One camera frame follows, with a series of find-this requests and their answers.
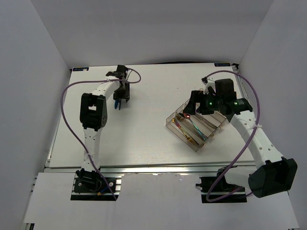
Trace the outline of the black knife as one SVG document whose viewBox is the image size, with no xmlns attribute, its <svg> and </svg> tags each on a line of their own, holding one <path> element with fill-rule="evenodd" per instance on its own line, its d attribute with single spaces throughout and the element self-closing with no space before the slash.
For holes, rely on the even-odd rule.
<svg viewBox="0 0 307 230">
<path fill-rule="evenodd" d="M 202 118 L 205 119 L 205 122 L 207 122 L 212 128 L 214 127 L 222 128 L 223 127 L 223 124 L 211 115 L 204 115 L 202 116 Z"/>
</svg>

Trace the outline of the black spoon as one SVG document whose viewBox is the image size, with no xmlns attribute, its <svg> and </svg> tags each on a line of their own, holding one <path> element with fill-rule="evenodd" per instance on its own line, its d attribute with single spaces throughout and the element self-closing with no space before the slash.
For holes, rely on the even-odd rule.
<svg viewBox="0 0 307 230">
<path fill-rule="evenodd" d="M 195 135 L 199 136 L 199 138 L 201 138 L 201 136 L 199 135 L 199 133 L 197 132 L 197 130 L 194 128 L 194 126 L 190 123 L 190 121 L 188 121 L 187 119 L 185 119 L 183 116 L 181 116 L 181 114 L 176 115 L 176 118 L 183 124 L 185 124 L 185 126 L 191 131 L 193 132 Z"/>
</svg>

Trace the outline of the iridescent purple spoon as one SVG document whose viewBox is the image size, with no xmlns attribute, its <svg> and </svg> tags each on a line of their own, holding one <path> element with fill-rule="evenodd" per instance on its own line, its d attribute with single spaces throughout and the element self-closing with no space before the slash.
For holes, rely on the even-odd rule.
<svg viewBox="0 0 307 230">
<path fill-rule="evenodd" d="M 206 140 L 208 138 L 201 132 L 201 130 L 197 127 L 197 125 L 191 120 L 189 115 L 185 115 L 184 118 L 190 121 L 190 123 L 194 126 L 194 128 L 197 130 L 197 132 L 199 133 L 199 135 L 201 136 L 203 140 Z"/>
</svg>

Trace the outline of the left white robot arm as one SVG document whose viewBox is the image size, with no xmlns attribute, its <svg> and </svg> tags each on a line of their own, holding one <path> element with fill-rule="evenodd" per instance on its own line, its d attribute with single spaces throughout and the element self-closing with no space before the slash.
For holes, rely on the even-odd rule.
<svg viewBox="0 0 307 230">
<path fill-rule="evenodd" d="M 81 97 L 80 122 L 84 132 L 84 158 L 82 169 L 76 174 L 82 184 L 90 191 L 97 191 L 102 178 L 97 173 L 100 168 L 99 145 L 103 128 L 107 123 L 107 100 L 112 96 L 115 108 L 120 109 L 121 102 L 130 100 L 129 69 L 118 65 L 115 71 L 109 71 L 106 82 L 101 83 L 91 93 Z"/>
</svg>

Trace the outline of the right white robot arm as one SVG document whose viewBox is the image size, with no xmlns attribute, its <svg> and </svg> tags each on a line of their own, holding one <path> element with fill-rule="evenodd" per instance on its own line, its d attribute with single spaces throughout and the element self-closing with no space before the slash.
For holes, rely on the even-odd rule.
<svg viewBox="0 0 307 230">
<path fill-rule="evenodd" d="M 211 115 L 215 111 L 227 118 L 245 142 L 235 159 L 248 149 L 256 169 L 241 169 L 231 162 L 218 174 L 209 190 L 217 185 L 220 190 L 228 191 L 236 185 L 249 189 L 258 198 L 290 190 L 297 171 L 296 161 L 285 158 L 275 148 L 248 100 L 237 97 L 231 79 L 216 80 L 214 86 L 205 91 L 192 91 L 183 115 L 188 118 L 196 113 Z"/>
</svg>

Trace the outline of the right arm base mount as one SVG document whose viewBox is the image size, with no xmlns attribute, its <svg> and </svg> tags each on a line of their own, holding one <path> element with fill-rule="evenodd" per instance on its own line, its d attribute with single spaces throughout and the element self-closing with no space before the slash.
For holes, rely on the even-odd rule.
<svg viewBox="0 0 307 230">
<path fill-rule="evenodd" d="M 201 191 L 201 201 L 203 204 L 209 203 L 206 200 L 206 195 L 216 180 L 216 177 L 200 177 L 200 182 L 195 184 L 195 186 L 200 189 Z M 238 188 L 237 185 L 228 184 L 225 179 L 222 179 L 218 182 L 218 184 L 214 187 L 212 192 L 210 193 L 209 198 L 210 199 L 216 199 L 220 196 L 226 195 Z M 245 188 L 242 188 L 241 190 L 237 191 L 236 193 L 231 194 L 230 196 L 223 198 L 218 201 L 214 201 L 213 203 L 246 203 L 247 197 Z"/>
</svg>

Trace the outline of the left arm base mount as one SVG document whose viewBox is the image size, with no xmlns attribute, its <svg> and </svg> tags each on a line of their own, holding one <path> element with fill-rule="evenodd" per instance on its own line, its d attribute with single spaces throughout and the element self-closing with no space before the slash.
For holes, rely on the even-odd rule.
<svg viewBox="0 0 307 230">
<path fill-rule="evenodd" d="M 97 178 L 96 181 L 90 182 L 89 178 L 80 179 L 75 177 L 71 201 L 115 201 L 106 182 L 102 178 Z"/>
</svg>

